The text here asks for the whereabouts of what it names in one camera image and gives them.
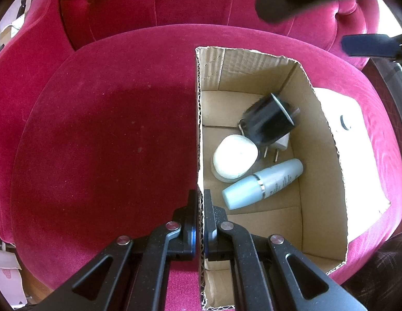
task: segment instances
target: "chair seat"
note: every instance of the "chair seat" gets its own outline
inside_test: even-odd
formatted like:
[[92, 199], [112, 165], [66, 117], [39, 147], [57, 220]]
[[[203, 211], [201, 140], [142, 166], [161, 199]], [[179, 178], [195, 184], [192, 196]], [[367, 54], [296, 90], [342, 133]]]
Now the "chair seat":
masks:
[[[355, 273], [398, 226], [401, 155], [387, 112], [359, 70], [322, 49], [263, 31], [139, 29], [71, 55], [38, 98], [20, 140], [11, 183], [14, 238], [26, 267], [48, 286], [57, 288], [118, 235], [148, 234], [185, 205], [197, 175], [195, 48], [208, 45], [294, 58], [315, 87], [361, 106], [392, 204], [351, 242], [348, 264], [332, 274], [337, 282]], [[199, 300], [190, 298], [199, 294], [196, 263], [180, 265], [171, 271], [167, 310], [199, 310]], [[180, 277], [190, 282], [180, 285]]]

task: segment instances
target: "cardboard box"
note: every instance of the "cardboard box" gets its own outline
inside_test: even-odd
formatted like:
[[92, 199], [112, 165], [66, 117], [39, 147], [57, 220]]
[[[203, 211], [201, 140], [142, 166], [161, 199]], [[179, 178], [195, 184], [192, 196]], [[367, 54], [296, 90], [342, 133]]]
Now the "cardboard box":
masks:
[[[375, 171], [367, 171], [370, 172], [369, 175], [359, 179], [357, 183], [362, 187], [369, 187], [375, 183], [373, 190], [382, 193], [372, 147], [358, 104], [349, 97], [337, 94], [348, 98], [345, 100], [338, 98], [338, 104], [342, 102], [346, 107], [353, 109], [357, 116], [355, 122], [365, 129], [363, 139], [360, 139], [361, 143], [355, 144], [349, 141], [349, 137], [354, 134], [361, 135], [359, 130], [358, 133], [345, 133], [346, 130], [342, 132], [335, 127], [331, 131], [322, 105], [297, 61], [258, 51], [220, 47], [198, 47], [196, 55], [202, 307], [228, 309], [232, 308], [234, 302], [229, 263], [208, 262], [204, 259], [202, 213], [204, 189], [211, 190], [213, 204], [224, 207], [230, 221], [246, 227], [250, 233], [264, 237], [271, 234], [283, 235], [326, 273], [342, 266], [346, 260], [349, 242], [347, 206], [350, 210], [359, 209], [358, 213], [361, 215], [361, 201], [356, 198], [357, 193], [348, 190], [348, 185], [350, 189], [358, 187], [352, 186], [356, 181], [351, 179], [354, 174], [350, 174], [349, 169], [356, 168], [361, 171], [360, 168], [365, 166], [360, 163], [366, 162], [367, 167]], [[288, 149], [280, 152], [278, 163], [298, 158], [304, 165], [304, 172], [292, 184], [271, 197], [229, 211], [221, 192], [230, 184], [214, 177], [210, 169], [211, 156], [226, 136], [240, 134], [237, 123], [243, 112], [262, 95], [270, 92], [278, 93], [282, 85], [279, 97], [299, 107], [301, 117], [299, 126], [291, 132]], [[331, 93], [330, 90], [322, 92], [326, 99], [334, 96]], [[339, 121], [337, 111], [341, 109], [331, 108], [332, 110], [325, 105], [330, 120], [336, 125], [336, 121]], [[368, 150], [365, 154], [361, 152], [360, 157], [355, 156], [355, 153], [352, 154], [356, 160], [348, 163], [347, 174], [343, 174], [341, 169], [341, 163], [347, 162], [346, 157], [341, 157], [341, 151], [335, 145], [335, 135], [342, 142], [342, 151], [353, 148], [358, 154], [360, 149]], [[267, 157], [257, 161], [246, 175], [272, 166], [273, 159], [274, 155], [268, 153]], [[374, 213], [378, 214], [374, 214], [375, 217], [370, 215], [366, 225], [358, 225], [359, 229], [353, 232], [353, 237], [362, 229], [368, 228], [368, 224], [373, 220], [376, 221], [381, 211], [384, 212], [389, 206], [389, 201], [381, 193], [376, 196], [377, 205], [374, 205], [373, 209]]]

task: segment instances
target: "red velvet chair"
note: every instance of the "red velvet chair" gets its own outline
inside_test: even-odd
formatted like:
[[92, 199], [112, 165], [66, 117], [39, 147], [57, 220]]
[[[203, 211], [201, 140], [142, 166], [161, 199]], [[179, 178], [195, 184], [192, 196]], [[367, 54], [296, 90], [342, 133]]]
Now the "red velvet chair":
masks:
[[[345, 281], [393, 233], [402, 217], [395, 134], [357, 69], [366, 59], [339, 46], [342, 35], [376, 31], [376, 0], [332, 2], [278, 25], [259, 20], [253, 4], [33, 1], [0, 53], [0, 236], [38, 279], [58, 287], [116, 236], [148, 234], [185, 204], [196, 186], [200, 45], [295, 58], [315, 87], [360, 104], [392, 205], [351, 242], [334, 279]], [[197, 269], [172, 267], [168, 310], [199, 310]]]

